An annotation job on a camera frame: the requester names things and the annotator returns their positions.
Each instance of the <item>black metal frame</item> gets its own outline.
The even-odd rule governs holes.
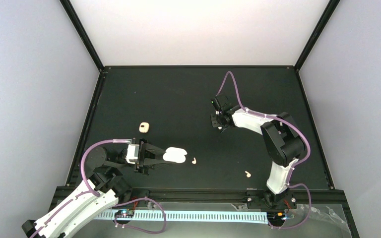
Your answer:
[[[81,155],[85,149],[85,143],[88,137],[88,132],[90,130],[90,126],[92,123],[92,120],[94,118],[94,113],[97,107],[97,102],[100,98],[102,89],[104,87],[105,82],[105,75],[106,71],[109,67],[140,67],[140,66],[106,66],[104,67],[102,62],[100,61],[100,58],[97,55],[97,52],[95,51],[93,45],[91,44],[90,39],[88,38],[87,33],[85,32],[84,27],[82,26],[77,14],[75,13],[75,10],[69,0],[60,0],[64,9],[66,10],[69,18],[71,19],[73,25],[75,26],[81,40],[83,41],[85,47],[87,48],[88,52],[90,53],[92,59],[94,60],[94,63],[96,64],[97,68],[100,71],[100,75],[98,77],[97,85],[93,93],[93,97],[90,103],[90,107],[85,119],[85,123],[81,132],[81,136],[78,142],[78,146],[75,151],[75,155],[71,164],[71,168],[69,170],[68,178],[66,181],[66,186],[59,186],[57,187],[55,191],[55,195],[52,199],[52,203],[50,205],[50,210],[53,209],[58,202],[64,200],[70,193],[73,192],[75,189],[76,181],[79,176],[79,167],[78,162],[81,158]],[[332,16],[332,13],[336,9],[338,3],[340,0],[330,0],[328,5],[326,6],[319,22],[317,23],[315,29],[313,30],[313,33],[311,34],[308,42],[306,43],[302,53],[300,54],[295,66],[285,66],[285,65],[272,65],[272,66],[233,66],[233,67],[268,67],[268,68],[293,68],[295,71],[296,77],[299,81],[300,88],[303,93],[304,101],[306,104],[306,107],[308,109],[308,114],[311,120],[311,123],[314,127],[315,137],[318,140],[319,144],[319,150],[320,153],[324,159],[323,163],[325,165],[325,171],[328,178],[328,184],[330,190],[313,190],[311,191],[312,195],[312,202],[315,204],[341,204],[342,208],[344,210],[345,217],[347,219],[347,223],[349,225],[351,235],[354,238],[358,238],[359,234],[356,229],[353,216],[351,215],[350,207],[348,206],[347,199],[345,197],[344,191],[342,190],[336,190],[334,189],[334,183],[329,171],[329,167],[327,165],[323,149],[319,140],[318,132],[316,130],[316,126],[313,121],[312,113],[309,107],[309,103],[306,99],[306,95],[304,92],[304,88],[302,85],[302,81],[299,76],[299,70],[301,69],[303,63],[307,59],[309,53],[311,52],[312,48],[314,47],[316,41],[318,40],[321,32],[325,28],[326,23],[329,21],[330,17]],[[166,66],[146,66],[146,67],[166,67]],[[213,67],[213,66],[188,66],[188,67]],[[260,194],[262,194],[262,190],[182,190],[182,189],[133,189],[132,194],[136,195],[137,197],[141,196],[148,196],[152,199],[155,199],[157,201],[169,201],[169,202],[227,202],[227,203],[242,203],[245,201],[246,198],[250,197],[259,197]],[[298,203],[308,203],[307,194],[304,190],[292,190],[289,192],[287,196],[294,197]],[[282,211],[283,207],[277,207],[274,209],[265,207],[265,204],[263,202],[257,202],[253,201],[248,203],[248,206],[250,208],[261,208],[263,211]]]

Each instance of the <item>white backdrop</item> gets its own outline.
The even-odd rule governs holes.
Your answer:
[[[104,65],[294,65],[328,0],[72,0]]]

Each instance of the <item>black mat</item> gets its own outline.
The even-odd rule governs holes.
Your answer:
[[[145,138],[161,147],[187,150],[187,161],[149,176],[125,170],[132,187],[246,189],[266,188],[271,169],[261,135],[243,128],[224,133],[211,127],[210,99],[225,73],[234,73],[241,99],[252,110],[290,113],[308,138],[312,155],[296,167],[291,183],[304,182],[310,189],[328,189],[324,165],[310,124],[302,91],[292,68],[226,67],[112,67],[86,143],[86,148],[111,138]],[[223,93],[235,99],[231,79]],[[150,124],[147,134],[138,126]],[[121,149],[119,144],[110,148]],[[191,161],[196,158],[197,164]],[[252,174],[246,177],[245,171]]]

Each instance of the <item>small beige object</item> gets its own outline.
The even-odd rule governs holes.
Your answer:
[[[139,125],[139,132],[141,133],[147,133],[150,129],[150,124],[148,122],[143,122]]]

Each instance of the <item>white wall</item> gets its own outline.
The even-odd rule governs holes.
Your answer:
[[[59,1],[0,1],[0,237],[64,184],[97,77]]]
[[[72,0],[104,65],[294,65],[328,0]]]
[[[381,237],[381,1],[341,1],[301,78],[360,236]]]

